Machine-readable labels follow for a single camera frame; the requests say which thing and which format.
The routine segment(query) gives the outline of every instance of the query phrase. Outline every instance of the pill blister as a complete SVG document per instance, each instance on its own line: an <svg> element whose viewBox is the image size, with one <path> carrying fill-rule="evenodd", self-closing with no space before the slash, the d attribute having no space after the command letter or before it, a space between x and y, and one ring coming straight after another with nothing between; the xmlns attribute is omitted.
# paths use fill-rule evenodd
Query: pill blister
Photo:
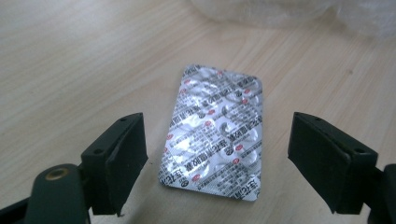
<svg viewBox="0 0 396 224"><path fill-rule="evenodd" d="M186 67L158 177L165 186L255 201L261 188L262 84Z"/></svg>

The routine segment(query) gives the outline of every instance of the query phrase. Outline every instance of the light wood surface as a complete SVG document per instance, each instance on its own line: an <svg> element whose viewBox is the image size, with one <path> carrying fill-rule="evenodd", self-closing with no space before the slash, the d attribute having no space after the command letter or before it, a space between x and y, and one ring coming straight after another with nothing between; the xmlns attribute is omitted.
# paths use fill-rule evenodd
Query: light wood surface
<svg viewBox="0 0 396 224"><path fill-rule="evenodd" d="M262 193L255 203L162 186L157 173L184 67L264 87ZM0 208L143 112L148 162L123 217L93 223L366 223L332 215L287 159L292 113L313 114L396 162L396 40L349 32L333 12L299 27L218 23L187 0L0 2Z"/></svg>

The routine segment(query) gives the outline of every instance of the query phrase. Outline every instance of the blister pack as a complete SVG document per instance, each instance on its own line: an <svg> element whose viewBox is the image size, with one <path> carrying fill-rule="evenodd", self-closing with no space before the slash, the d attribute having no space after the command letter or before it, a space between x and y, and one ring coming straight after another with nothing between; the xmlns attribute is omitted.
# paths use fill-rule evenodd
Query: blister pack
<svg viewBox="0 0 396 224"><path fill-rule="evenodd" d="M262 84L187 66L159 172L165 186L255 201L261 188Z"/></svg>

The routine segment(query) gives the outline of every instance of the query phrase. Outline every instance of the wooden table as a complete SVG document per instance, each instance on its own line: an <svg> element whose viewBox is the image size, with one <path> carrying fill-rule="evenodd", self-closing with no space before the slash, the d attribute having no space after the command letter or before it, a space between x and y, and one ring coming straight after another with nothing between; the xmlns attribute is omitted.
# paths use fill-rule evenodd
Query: wooden table
<svg viewBox="0 0 396 224"><path fill-rule="evenodd" d="M264 87L262 193L255 203L162 186L157 174L184 67ZM219 23L190 1L0 2L0 207L143 112L148 162L123 217L93 223L366 223L332 215L287 159L292 113L313 114L396 162L396 40L349 32L334 13L284 29Z"/></svg>

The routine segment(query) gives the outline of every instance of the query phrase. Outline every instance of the plastic bag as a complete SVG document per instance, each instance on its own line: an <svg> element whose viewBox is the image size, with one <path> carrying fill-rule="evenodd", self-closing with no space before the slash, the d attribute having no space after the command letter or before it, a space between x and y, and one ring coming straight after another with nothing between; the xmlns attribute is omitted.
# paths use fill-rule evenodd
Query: plastic bag
<svg viewBox="0 0 396 224"><path fill-rule="evenodd" d="M365 35L396 35L396 0L191 0L217 21L282 27L312 20L333 8L351 30Z"/></svg>

